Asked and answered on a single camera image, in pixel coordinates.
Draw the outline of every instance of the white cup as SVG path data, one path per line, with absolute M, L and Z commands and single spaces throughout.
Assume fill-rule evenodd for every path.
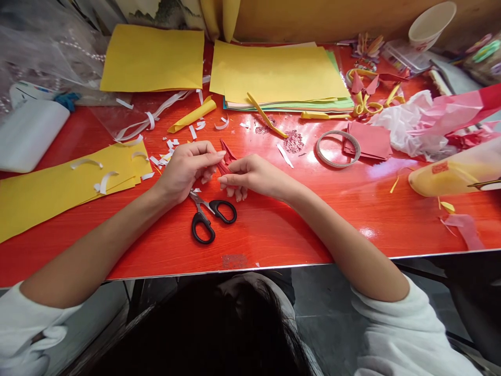
M 456 15 L 452 1 L 437 4 L 422 13 L 409 29 L 409 42 L 416 51 L 429 50 Z

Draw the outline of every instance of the white sweater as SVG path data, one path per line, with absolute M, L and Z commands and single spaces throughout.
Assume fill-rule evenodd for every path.
M 251 283 L 253 279 L 268 283 L 285 315 L 293 319 L 292 305 L 277 285 L 255 273 L 244 276 Z M 364 335 L 368 352 L 359 358 L 355 376 L 480 376 L 449 345 L 428 296 L 408 281 L 409 295 L 396 303 L 376 301 L 353 290 L 358 297 L 353 306 L 371 322 Z M 62 324 L 81 306 L 45 307 L 23 296 L 19 285 L 0 298 L 0 376 L 41 376 L 50 361 L 43 351 L 63 340 L 66 328 Z M 45 338 L 31 344 L 40 332 Z

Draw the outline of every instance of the forearm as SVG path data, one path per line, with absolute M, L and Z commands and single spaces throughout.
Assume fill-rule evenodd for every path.
M 25 280 L 21 292 L 49 307 L 83 303 L 125 251 L 170 208 L 161 194 L 147 191 Z
M 322 240 L 358 291 L 388 302 L 407 296 L 409 283 L 394 263 L 314 192 L 298 185 L 287 203 Z

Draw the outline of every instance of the stack of red paper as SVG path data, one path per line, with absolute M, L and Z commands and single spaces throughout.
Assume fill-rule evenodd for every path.
M 361 157 L 388 160 L 393 154 L 390 146 L 390 131 L 383 127 L 354 121 L 348 125 L 347 132 L 359 142 Z M 344 139 L 343 151 L 346 154 L 355 155 L 355 147 L 347 139 Z

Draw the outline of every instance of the hand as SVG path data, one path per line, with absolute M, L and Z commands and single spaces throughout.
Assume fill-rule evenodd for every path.
M 153 189 L 173 205 L 180 204 L 199 177 L 202 184 L 212 179 L 225 154 L 224 150 L 216 152 L 209 141 L 179 145 Z
M 301 183 L 285 172 L 279 170 L 267 160 L 257 154 L 239 159 L 228 166 L 234 172 L 218 178 L 221 189 L 227 189 L 228 197 L 235 194 L 236 201 L 247 198 L 248 189 L 265 196 L 287 201 L 290 195 Z M 241 189 L 232 189 L 228 185 L 240 186 Z

